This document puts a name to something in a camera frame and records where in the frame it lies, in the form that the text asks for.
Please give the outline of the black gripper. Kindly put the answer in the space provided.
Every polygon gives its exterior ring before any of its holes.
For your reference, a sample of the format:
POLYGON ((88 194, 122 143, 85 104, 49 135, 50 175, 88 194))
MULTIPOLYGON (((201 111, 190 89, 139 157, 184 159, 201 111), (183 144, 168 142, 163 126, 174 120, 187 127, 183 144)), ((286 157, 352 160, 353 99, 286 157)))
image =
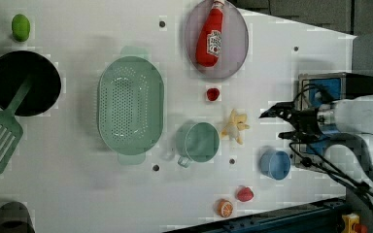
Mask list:
MULTIPOLYGON (((264 111, 259 117, 279 117, 283 120, 290 120, 295 105, 292 101, 279 102, 264 111)), ((321 131, 317 122, 317 110, 314 108, 297 111, 294 115, 295 131, 281 132, 278 137, 283 140, 292 141, 315 141, 321 136, 321 131)))

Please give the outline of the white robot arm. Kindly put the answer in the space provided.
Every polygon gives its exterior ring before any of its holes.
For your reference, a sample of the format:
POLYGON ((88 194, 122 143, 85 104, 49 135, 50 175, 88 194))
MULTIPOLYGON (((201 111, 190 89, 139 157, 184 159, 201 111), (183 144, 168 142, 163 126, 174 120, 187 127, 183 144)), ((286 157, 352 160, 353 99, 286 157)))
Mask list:
POLYGON ((260 115, 278 117, 292 125, 279 134, 292 146, 311 148, 325 141, 322 151, 311 149, 318 160, 311 165, 354 192, 373 211, 373 95, 341 99, 297 110, 281 102, 260 115))

